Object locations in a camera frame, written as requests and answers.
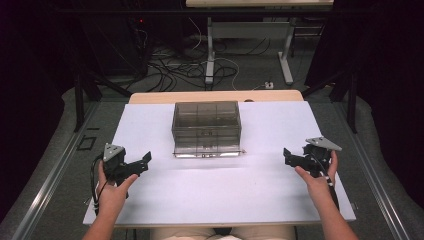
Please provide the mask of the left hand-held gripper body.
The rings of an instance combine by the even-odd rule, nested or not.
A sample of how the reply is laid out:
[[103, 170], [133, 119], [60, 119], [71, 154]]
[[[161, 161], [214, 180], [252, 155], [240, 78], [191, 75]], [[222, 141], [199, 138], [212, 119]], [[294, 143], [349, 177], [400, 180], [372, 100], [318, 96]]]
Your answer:
[[106, 143], [103, 154], [103, 172], [109, 181], [120, 186], [128, 177], [128, 165], [124, 162], [126, 150], [122, 146]]

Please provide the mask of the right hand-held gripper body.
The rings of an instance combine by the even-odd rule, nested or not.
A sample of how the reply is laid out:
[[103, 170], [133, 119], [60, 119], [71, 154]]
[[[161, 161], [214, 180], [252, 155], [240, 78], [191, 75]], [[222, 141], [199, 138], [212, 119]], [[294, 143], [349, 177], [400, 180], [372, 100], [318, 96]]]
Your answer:
[[342, 148], [324, 136], [306, 139], [307, 145], [303, 147], [303, 154], [310, 164], [305, 168], [317, 178], [321, 173], [327, 173], [332, 151], [341, 151]]

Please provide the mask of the transparent plastic drawer box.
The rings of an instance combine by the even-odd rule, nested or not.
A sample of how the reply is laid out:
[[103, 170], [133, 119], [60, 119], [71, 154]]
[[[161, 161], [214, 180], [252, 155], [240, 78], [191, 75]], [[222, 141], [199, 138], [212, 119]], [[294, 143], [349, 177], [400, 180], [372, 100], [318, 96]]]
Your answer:
[[237, 101], [177, 102], [172, 135], [177, 158], [235, 157], [242, 152]]

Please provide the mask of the person's right hand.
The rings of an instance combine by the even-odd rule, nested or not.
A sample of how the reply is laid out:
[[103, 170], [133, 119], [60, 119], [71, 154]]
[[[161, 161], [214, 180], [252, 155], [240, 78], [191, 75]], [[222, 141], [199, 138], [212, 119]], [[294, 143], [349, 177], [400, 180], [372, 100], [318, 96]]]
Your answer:
[[331, 161], [327, 174], [321, 177], [314, 178], [307, 171], [301, 167], [296, 167], [296, 173], [305, 181], [308, 189], [309, 196], [311, 197], [313, 203], [317, 200], [324, 200], [331, 198], [330, 186], [328, 181], [331, 181], [332, 184], [335, 184], [335, 174], [338, 167], [338, 158], [335, 151], [331, 152]]

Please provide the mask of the person's left hand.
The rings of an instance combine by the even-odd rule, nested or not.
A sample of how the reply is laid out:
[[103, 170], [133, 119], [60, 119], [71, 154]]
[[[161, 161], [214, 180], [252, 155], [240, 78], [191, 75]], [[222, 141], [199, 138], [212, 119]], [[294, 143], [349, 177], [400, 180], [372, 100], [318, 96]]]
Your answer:
[[103, 161], [98, 166], [99, 186], [97, 197], [99, 203], [99, 215], [118, 216], [122, 210], [127, 192], [130, 186], [138, 179], [136, 174], [130, 175], [124, 182], [116, 186], [114, 182], [109, 182], [103, 169]]

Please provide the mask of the black metal stand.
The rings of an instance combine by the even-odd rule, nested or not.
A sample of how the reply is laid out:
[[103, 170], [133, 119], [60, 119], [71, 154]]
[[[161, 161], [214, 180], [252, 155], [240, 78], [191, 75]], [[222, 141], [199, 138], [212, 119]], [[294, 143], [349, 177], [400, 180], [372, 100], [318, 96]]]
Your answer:
[[74, 71], [76, 107], [75, 132], [78, 132], [85, 122], [84, 95], [87, 95], [91, 101], [100, 101], [102, 98], [102, 93], [98, 88], [98, 83], [105, 85], [124, 97], [130, 97], [132, 95], [130, 91], [121, 88], [116, 83], [113, 83], [106, 77], [88, 69], [86, 66], [78, 66]]
[[358, 71], [356, 69], [349, 67], [345, 70], [337, 71], [330, 77], [324, 78], [316, 85], [302, 91], [301, 95], [308, 97], [330, 83], [335, 84], [329, 95], [332, 102], [340, 102], [345, 95], [348, 96], [346, 122], [351, 131], [356, 134], [356, 97], [358, 83]]

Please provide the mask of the white board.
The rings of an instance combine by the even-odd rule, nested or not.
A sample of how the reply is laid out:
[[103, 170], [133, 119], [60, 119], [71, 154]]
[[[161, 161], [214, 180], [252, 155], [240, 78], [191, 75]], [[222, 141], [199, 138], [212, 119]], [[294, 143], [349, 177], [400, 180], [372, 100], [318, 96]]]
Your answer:
[[132, 162], [152, 154], [134, 182], [119, 227], [312, 224], [319, 220], [304, 181], [284, 162], [321, 132], [305, 101], [242, 102], [242, 155], [176, 158], [171, 104], [128, 104], [113, 142]]

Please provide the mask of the wooden table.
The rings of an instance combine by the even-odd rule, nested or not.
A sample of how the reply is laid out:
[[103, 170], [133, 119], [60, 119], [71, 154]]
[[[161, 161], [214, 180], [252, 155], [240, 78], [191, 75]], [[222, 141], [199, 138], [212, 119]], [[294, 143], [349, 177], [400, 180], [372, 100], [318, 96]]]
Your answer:
[[134, 93], [130, 104], [172, 104], [203, 101], [303, 101], [298, 90], [243, 90]]

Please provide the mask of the dark curtain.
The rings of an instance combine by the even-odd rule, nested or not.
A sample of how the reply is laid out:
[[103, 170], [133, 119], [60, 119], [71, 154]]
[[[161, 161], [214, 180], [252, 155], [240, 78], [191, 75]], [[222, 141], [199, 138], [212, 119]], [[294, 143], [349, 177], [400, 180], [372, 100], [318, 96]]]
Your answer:
[[62, 117], [72, 87], [44, 0], [0, 0], [0, 222]]
[[424, 209], [424, 0], [334, 0], [305, 85], [315, 87], [358, 61], [357, 94], [368, 103], [386, 163]]

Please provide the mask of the desk with white legs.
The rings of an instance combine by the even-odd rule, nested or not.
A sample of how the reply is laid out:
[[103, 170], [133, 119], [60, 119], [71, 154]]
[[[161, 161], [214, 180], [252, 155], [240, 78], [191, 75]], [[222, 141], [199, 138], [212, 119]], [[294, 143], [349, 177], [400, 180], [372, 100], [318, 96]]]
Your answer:
[[[334, 0], [186, 0], [186, 6], [195, 10], [330, 10]], [[208, 58], [206, 62], [205, 83], [214, 82], [215, 39], [268, 38], [282, 39], [283, 49], [278, 59], [287, 85], [293, 83], [293, 77], [287, 61], [291, 43], [294, 39], [297, 17], [284, 17], [272, 21], [271, 17], [262, 17], [261, 21], [246, 20], [216, 21], [207, 17]]]

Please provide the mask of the metal floor rail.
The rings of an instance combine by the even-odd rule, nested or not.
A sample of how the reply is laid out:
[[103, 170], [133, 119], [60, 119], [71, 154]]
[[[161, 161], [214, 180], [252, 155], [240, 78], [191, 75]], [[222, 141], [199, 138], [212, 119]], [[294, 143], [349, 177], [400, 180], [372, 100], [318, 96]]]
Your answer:
[[101, 132], [93, 120], [99, 105], [92, 103], [82, 128], [73, 130], [73, 117], [64, 116], [13, 212], [16, 226], [5, 240], [80, 240], [88, 227], [83, 219], [91, 200], [90, 168], [99, 154]]
[[347, 123], [347, 111], [344, 109], [343, 104], [335, 103], [334, 108], [339, 119], [342, 121], [344, 129], [347, 131], [347, 135], [352, 141], [352, 148], [358, 156], [358, 163], [394, 240], [411, 240], [397, 211], [395, 210], [393, 202], [391, 201], [387, 191], [384, 189], [384, 186], [369, 159], [360, 138], [351, 130], [351, 127]]

